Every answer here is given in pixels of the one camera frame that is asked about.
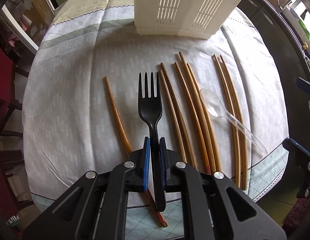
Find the white plastic basket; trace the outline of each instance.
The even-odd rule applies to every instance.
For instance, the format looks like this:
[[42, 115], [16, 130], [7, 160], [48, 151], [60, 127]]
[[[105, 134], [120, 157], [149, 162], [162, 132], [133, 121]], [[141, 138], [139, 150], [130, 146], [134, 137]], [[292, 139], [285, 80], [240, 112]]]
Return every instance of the white plastic basket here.
[[139, 34], [209, 39], [241, 0], [134, 0]]

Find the fork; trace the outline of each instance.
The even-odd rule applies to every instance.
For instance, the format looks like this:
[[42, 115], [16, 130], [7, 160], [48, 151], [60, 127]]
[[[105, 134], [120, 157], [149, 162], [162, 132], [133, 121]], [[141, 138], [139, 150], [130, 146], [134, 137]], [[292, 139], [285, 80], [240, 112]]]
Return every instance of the fork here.
[[151, 73], [151, 97], [148, 96], [147, 73], [145, 73], [145, 97], [142, 95], [142, 74], [139, 73], [138, 80], [138, 114], [140, 118], [148, 125], [151, 141], [151, 160], [152, 173], [154, 181], [155, 205], [163, 212], [166, 207], [165, 192], [162, 182], [162, 172], [159, 157], [159, 140], [157, 133], [157, 123], [162, 117], [162, 101], [159, 90], [159, 76], [156, 75], [156, 96], [154, 93], [154, 77]]

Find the fork tine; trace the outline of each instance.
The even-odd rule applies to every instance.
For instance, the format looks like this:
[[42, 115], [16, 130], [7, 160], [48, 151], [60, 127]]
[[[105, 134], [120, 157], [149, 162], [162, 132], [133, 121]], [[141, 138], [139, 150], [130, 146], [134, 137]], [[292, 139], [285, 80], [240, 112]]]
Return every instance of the fork tine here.
[[145, 72], [145, 98], [148, 98], [148, 81], [147, 81], [147, 72]]
[[160, 90], [159, 90], [159, 75], [158, 72], [156, 74], [156, 97], [160, 98]]
[[151, 73], [151, 98], [154, 98], [154, 76], [153, 76], [153, 72]]
[[142, 73], [139, 73], [138, 79], [138, 99], [143, 98], [142, 94]]

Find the clear plastic spoon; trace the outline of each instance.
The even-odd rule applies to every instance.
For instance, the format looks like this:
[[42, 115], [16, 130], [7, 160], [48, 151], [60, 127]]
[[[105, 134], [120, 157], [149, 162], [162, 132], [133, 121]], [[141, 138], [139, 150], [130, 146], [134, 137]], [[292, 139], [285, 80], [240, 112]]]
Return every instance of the clear plastic spoon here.
[[263, 153], [267, 154], [264, 145], [232, 114], [230, 114], [217, 95], [208, 89], [200, 90], [200, 97], [206, 106], [208, 112], [215, 117], [227, 118], [238, 130], [240, 130], [245, 136]]

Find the chopstick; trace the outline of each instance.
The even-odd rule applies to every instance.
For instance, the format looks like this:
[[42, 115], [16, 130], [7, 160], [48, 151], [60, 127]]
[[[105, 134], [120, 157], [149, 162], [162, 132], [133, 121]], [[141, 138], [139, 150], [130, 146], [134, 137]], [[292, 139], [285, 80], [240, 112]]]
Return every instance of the chopstick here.
[[[242, 113], [241, 113], [241, 109], [240, 109], [240, 105], [238, 102], [238, 98], [235, 92], [235, 88], [234, 88], [234, 84], [231, 80], [231, 76], [230, 73], [226, 67], [225, 61], [222, 57], [222, 55], [220, 55], [221, 61], [222, 61], [222, 65], [223, 65], [223, 71], [224, 71], [224, 75], [226, 78], [226, 82], [228, 85], [228, 88], [231, 92], [231, 96], [232, 96], [232, 101], [233, 101], [233, 106], [234, 106], [234, 111], [235, 111], [235, 117], [237, 118], [237, 120], [239, 120], [241, 123], [243, 123], [243, 117], [242, 117]], [[240, 149], [241, 149], [241, 168], [242, 168], [242, 180], [241, 180], [241, 189], [242, 190], [246, 190], [247, 188], [247, 149], [246, 149], [246, 138], [245, 135], [243, 133], [241, 133], [240, 131], [238, 131], [239, 134], [239, 139], [240, 139]]]
[[[226, 95], [227, 99], [227, 104], [228, 104], [228, 111], [232, 114], [235, 115], [234, 113], [234, 107], [233, 103], [231, 100], [231, 94], [227, 86], [227, 82], [225, 79], [225, 75], [223, 73], [222, 67], [220, 65], [220, 62], [218, 61], [216, 55], [213, 55], [213, 59], [215, 61], [215, 65], [217, 68], [217, 71], [219, 72], [224, 92]], [[233, 133], [233, 141], [234, 141], [234, 154], [235, 154], [235, 184], [240, 188], [241, 187], [241, 153], [240, 153], [240, 142], [239, 142], [239, 137], [238, 137], [238, 131], [237, 128], [232, 125], [232, 133]]]
[[[194, 84], [195, 84], [197, 93], [200, 94], [200, 93], [199, 93], [198, 83], [197, 83], [197, 81], [196, 81], [194, 72], [193, 72], [193, 70], [192, 70], [192, 68], [191, 68], [191, 66], [190, 66], [189, 63], [187, 63], [187, 66], [188, 66], [188, 69], [190, 70], [191, 76], [192, 76], [192, 78], [193, 78], [193, 80], [194, 80]], [[212, 122], [211, 122], [211, 119], [209, 118], [209, 114], [208, 114], [207, 108], [206, 108], [206, 106], [204, 105], [204, 103], [203, 103], [202, 100], [201, 100], [201, 105], [202, 105], [202, 108], [203, 108], [203, 111], [204, 111], [204, 115], [205, 115], [205, 119], [206, 119], [208, 131], [209, 131], [209, 135], [210, 135], [210, 137], [211, 137], [211, 142], [212, 142], [212, 147], [213, 147], [213, 154], [214, 154], [214, 160], [215, 160], [216, 171], [222, 171], [221, 160], [220, 160], [220, 157], [219, 157], [219, 151], [218, 151], [218, 146], [217, 146], [217, 142], [216, 142], [216, 138], [215, 138], [215, 134], [214, 134]]]
[[171, 109], [171, 113], [172, 113], [172, 117], [173, 117], [173, 123], [174, 123], [176, 138], [177, 138], [177, 144], [178, 144], [178, 150], [179, 150], [179, 153], [180, 153], [182, 161], [187, 163], [187, 159], [186, 159], [186, 155], [185, 155], [185, 150], [184, 150], [184, 144], [183, 144], [183, 140], [182, 140], [182, 134], [181, 134], [181, 131], [179, 129], [177, 116], [176, 116], [175, 109], [174, 109], [174, 106], [173, 106], [173, 101], [172, 101], [171, 95], [170, 95], [169, 90], [168, 90], [168, 86], [167, 86], [167, 83], [166, 83], [166, 79], [165, 79], [164, 73], [163, 73], [162, 70], [160, 70], [159, 73], [160, 73], [160, 76], [162, 77], [162, 80], [163, 80], [163, 84], [164, 84], [165, 91], [166, 91], [168, 105], [169, 105], [169, 108]]
[[193, 80], [191, 73], [190, 73], [190, 70], [186, 64], [185, 58], [181, 52], [179, 52], [179, 55], [181, 57], [182, 63], [184, 65], [184, 68], [185, 68], [185, 71], [187, 74], [188, 81], [190, 83], [190, 86], [191, 86], [191, 89], [193, 92], [193, 98], [195, 101], [197, 113], [199, 114], [199, 123], [200, 123], [200, 126], [202, 128], [202, 132], [203, 132], [203, 136], [204, 136], [204, 141], [205, 141], [205, 145], [206, 145], [210, 171], [211, 171], [211, 173], [214, 173], [216, 171], [216, 166], [215, 166], [215, 160], [214, 160], [213, 146], [212, 146], [210, 134], [208, 131], [207, 122], [205, 119], [204, 110], [202, 108], [202, 104], [201, 104], [201, 101], [199, 98], [199, 94], [196, 90], [194, 80]]
[[207, 156], [207, 150], [206, 150], [206, 146], [205, 146], [203, 132], [202, 132], [202, 130], [200, 128], [198, 115], [196, 113], [196, 109], [195, 109], [195, 106], [194, 106], [191, 94], [190, 94], [190, 92], [188, 90], [188, 87], [186, 85], [184, 76], [183, 76], [182, 71], [181, 71], [180, 67], [178, 66], [177, 62], [175, 62], [175, 67], [176, 67], [176, 69], [178, 71], [178, 74], [179, 74], [179, 76], [181, 78], [181, 82], [182, 82], [182, 85], [183, 85], [183, 88], [184, 88], [184, 92], [186, 94], [186, 97], [187, 97], [187, 100], [188, 100], [188, 103], [189, 103], [189, 107], [190, 107], [192, 115], [193, 115], [193, 120], [194, 120], [195, 125], [196, 125], [197, 134], [198, 134], [198, 137], [199, 137], [199, 143], [200, 143], [201, 148], [202, 148], [202, 156], [203, 156], [203, 162], [204, 162], [204, 165], [205, 165], [205, 172], [206, 173], [210, 173], [209, 161], [208, 161], [208, 156]]
[[[111, 99], [112, 109], [113, 109], [113, 113], [114, 113], [114, 116], [115, 116], [117, 127], [119, 129], [120, 136], [121, 136], [122, 141], [124, 143], [126, 152], [127, 152], [128, 156], [130, 156], [130, 154], [132, 153], [132, 148], [131, 148], [131, 146], [129, 144], [129, 141], [128, 141], [127, 136], [126, 136], [125, 131], [124, 131], [124, 127], [123, 127], [122, 122], [120, 120], [119, 113], [118, 113], [118, 110], [117, 110], [117, 107], [116, 107], [116, 104], [115, 104], [114, 96], [113, 96], [113, 93], [112, 93], [112, 90], [111, 90], [111, 85], [110, 85], [110, 82], [109, 82], [107, 76], [105, 76], [105, 82], [106, 82], [106, 85], [107, 85], [108, 94], [109, 94], [110, 99]], [[149, 203], [151, 204], [151, 207], [153, 208], [153, 211], [155, 212], [159, 222], [162, 224], [162, 226], [164, 228], [167, 227], [167, 223], [165, 221], [165, 218], [163, 217], [161, 212], [159, 212], [157, 210], [157, 208], [155, 206], [155, 201], [154, 201], [154, 199], [153, 199], [153, 197], [151, 195], [150, 190], [147, 188], [147, 190], [145, 190], [144, 193], [145, 193]]]
[[181, 111], [181, 107], [179, 105], [176, 93], [174, 91], [173, 84], [172, 84], [172, 82], [171, 82], [171, 80], [170, 80], [170, 78], [168, 76], [168, 73], [167, 73], [167, 70], [165, 68], [164, 63], [161, 63], [160, 65], [161, 65], [161, 67], [163, 69], [163, 73], [164, 73], [164, 76], [165, 76], [165, 79], [166, 79], [166, 82], [167, 82], [167, 86], [169, 87], [169, 90], [170, 90], [170, 94], [171, 94], [171, 98], [172, 98], [172, 101], [173, 101], [173, 105], [175, 106], [176, 116], [177, 116], [177, 119], [179, 121], [180, 128], [181, 128], [180, 130], [182, 132], [182, 135], [185, 138], [185, 143], [183, 143], [183, 145], [184, 145], [184, 147], [188, 151], [189, 160], [191, 162], [191, 165], [196, 168], [194, 152], [193, 152], [193, 149], [191, 147], [190, 137], [189, 137], [187, 129], [186, 129], [186, 125], [185, 125], [185, 121], [184, 121], [183, 114], [182, 114], [182, 111]]

